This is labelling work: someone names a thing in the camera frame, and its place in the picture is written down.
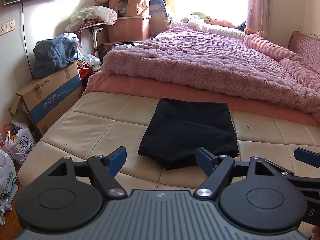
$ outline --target cream leather mattress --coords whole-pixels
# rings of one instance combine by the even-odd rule
[[[193,191],[206,178],[199,167],[167,171],[137,153],[158,101],[103,92],[86,94],[42,137],[21,167],[19,180],[27,186],[63,156],[83,161],[125,146],[127,162],[116,179],[128,193],[134,188]],[[297,147],[320,151],[320,128],[244,112],[231,111],[231,117],[240,151],[238,160],[249,161],[258,155],[297,176],[320,177],[320,170],[293,157]],[[89,182],[88,178],[78,179]],[[310,225],[302,223],[300,230],[311,236]]]

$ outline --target ribbed plastic surface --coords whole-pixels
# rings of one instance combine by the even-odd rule
[[[24,231],[19,240],[271,240],[305,239],[293,230],[281,236],[259,236],[225,221],[214,203],[196,200],[189,191],[135,190],[124,200],[109,202],[89,225],[63,235]]]

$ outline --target human hand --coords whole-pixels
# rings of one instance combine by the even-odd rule
[[[320,227],[314,226],[311,232],[313,233],[311,240],[320,240]]]

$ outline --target pink curtain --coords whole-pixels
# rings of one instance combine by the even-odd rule
[[[249,0],[246,26],[267,36],[270,0]]]

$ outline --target stuffed toy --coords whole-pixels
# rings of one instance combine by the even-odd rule
[[[245,27],[243,31],[244,31],[244,33],[247,34],[247,35],[249,35],[249,34],[258,34],[257,31],[252,30],[252,29],[249,29],[248,27]]]

